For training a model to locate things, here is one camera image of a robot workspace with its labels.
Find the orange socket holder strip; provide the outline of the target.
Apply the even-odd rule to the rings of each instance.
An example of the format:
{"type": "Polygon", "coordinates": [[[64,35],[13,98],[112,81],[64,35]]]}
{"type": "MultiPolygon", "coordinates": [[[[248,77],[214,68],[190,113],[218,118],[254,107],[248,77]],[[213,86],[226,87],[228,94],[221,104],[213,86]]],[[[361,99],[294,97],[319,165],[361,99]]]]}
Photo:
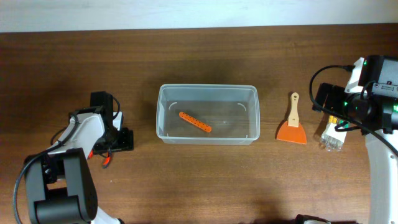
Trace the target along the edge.
{"type": "Polygon", "coordinates": [[[194,117],[190,116],[189,114],[184,113],[183,111],[179,112],[178,115],[184,121],[194,125],[196,128],[199,128],[206,133],[210,133],[212,131],[212,127],[210,125],[195,119],[194,117]]]}

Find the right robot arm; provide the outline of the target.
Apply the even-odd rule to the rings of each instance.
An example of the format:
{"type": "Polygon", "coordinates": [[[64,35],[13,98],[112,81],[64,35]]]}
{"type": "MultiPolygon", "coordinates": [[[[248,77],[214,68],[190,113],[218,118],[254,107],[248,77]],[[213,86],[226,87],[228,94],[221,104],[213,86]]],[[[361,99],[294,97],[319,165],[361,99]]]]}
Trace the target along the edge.
{"type": "Polygon", "coordinates": [[[336,132],[360,130],[368,152],[370,223],[397,223],[397,57],[368,55],[352,65],[345,87],[322,83],[310,92],[314,111],[342,119],[336,132]]]}

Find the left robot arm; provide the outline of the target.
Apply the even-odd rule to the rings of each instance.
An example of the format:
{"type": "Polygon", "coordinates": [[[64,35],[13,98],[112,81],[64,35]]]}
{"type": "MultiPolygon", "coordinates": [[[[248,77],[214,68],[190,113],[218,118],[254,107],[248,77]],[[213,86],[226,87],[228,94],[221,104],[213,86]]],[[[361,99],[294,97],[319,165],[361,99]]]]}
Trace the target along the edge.
{"type": "Polygon", "coordinates": [[[16,222],[19,185],[25,182],[31,223],[122,224],[98,205],[88,159],[104,157],[107,168],[116,152],[134,149],[134,133],[123,127],[119,101],[105,91],[92,92],[90,105],[69,114],[67,127],[50,140],[50,147],[28,156],[16,179],[12,196],[16,222]]]}

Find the orange handled pliers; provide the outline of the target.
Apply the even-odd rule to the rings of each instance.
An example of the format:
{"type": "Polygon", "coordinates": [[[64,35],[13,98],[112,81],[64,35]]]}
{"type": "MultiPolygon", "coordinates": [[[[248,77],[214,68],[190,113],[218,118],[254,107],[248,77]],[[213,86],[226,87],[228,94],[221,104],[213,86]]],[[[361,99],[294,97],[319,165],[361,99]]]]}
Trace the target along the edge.
{"type": "MultiPolygon", "coordinates": [[[[91,150],[90,153],[88,154],[87,159],[91,159],[93,156],[95,155],[94,150],[91,150]]],[[[99,153],[99,156],[101,156],[104,160],[101,164],[103,169],[108,168],[108,166],[111,163],[111,159],[112,159],[112,152],[110,149],[107,150],[106,153],[99,153]]]]}

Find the clear plastic container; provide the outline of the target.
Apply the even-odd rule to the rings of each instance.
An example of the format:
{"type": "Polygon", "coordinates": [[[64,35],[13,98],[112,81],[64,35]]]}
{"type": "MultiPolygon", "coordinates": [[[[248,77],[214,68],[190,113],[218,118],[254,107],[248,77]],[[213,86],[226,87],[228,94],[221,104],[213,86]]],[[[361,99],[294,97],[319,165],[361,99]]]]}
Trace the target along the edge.
{"type": "Polygon", "coordinates": [[[260,136],[256,87],[224,84],[164,84],[159,90],[157,136],[167,144],[250,145],[260,136]],[[206,133],[179,112],[212,127],[206,133]]]}

